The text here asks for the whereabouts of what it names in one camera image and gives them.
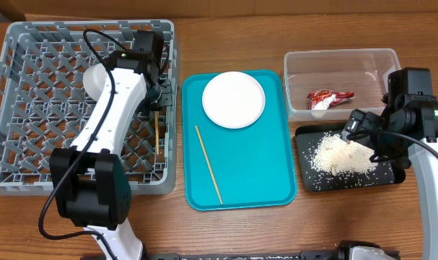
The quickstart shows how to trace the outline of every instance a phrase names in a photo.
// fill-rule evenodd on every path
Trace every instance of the dish rack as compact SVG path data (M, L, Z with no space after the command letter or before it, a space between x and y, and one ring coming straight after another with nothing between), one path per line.
M9 26L0 57L0 195L48 195L48 160L55 147L69 147L89 119L94 101L82 85L83 72L98 63L82 37L92 28L125 47L137 30L164 35L161 79L171 83L172 106L159 112L159 148L155 152L154 114L134 115L121 162L133 194L167 194L175 187L177 133L175 111L180 78L180 49L168 20L89 22L15 22ZM115 44L89 33L101 56ZM94 173L83 178L94 179Z

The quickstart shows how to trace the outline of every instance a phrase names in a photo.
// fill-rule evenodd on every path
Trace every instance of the wooden stick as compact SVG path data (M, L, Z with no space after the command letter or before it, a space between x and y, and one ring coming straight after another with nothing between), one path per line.
M216 179L214 177L214 174L212 173L211 163L209 162L209 158L207 157L206 149L204 148L204 144L203 144L203 139L201 138L201 134L199 134L198 126L195 126L195 128L196 128L196 133L198 133L198 138L199 138L199 142L201 143L201 147L203 147L204 157L206 158L207 167L209 167L209 172L211 173L212 182L214 182L214 186L216 187L217 196L219 196L220 204L223 205L222 196L220 196L219 187L217 187Z
M155 132L156 132L156 154L159 154L159 127L158 127L158 116L159 116L159 112L155 111L154 112L154 127L155 127Z

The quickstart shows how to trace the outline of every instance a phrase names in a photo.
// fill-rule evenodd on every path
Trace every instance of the red snack package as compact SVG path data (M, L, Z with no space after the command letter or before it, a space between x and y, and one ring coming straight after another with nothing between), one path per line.
M317 90L311 92L307 98L309 98L308 108L310 110L327 110L328 108L332 108L334 105L338 105L355 98L355 93Z

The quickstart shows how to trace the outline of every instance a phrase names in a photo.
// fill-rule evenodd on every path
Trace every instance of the white plate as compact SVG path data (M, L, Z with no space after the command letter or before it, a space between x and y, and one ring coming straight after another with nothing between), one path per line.
M219 126L239 129L260 117L265 108L265 93L253 77L242 72L225 72L206 85L203 108Z

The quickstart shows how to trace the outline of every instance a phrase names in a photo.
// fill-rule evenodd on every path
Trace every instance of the transparent container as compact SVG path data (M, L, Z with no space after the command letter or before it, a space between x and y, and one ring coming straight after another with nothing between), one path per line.
M347 119L353 109L380 114L387 78L399 70L392 49L297 51L284 57L289 121ZM355 98L328 110L309 110L307 96L316 90L355 92Z

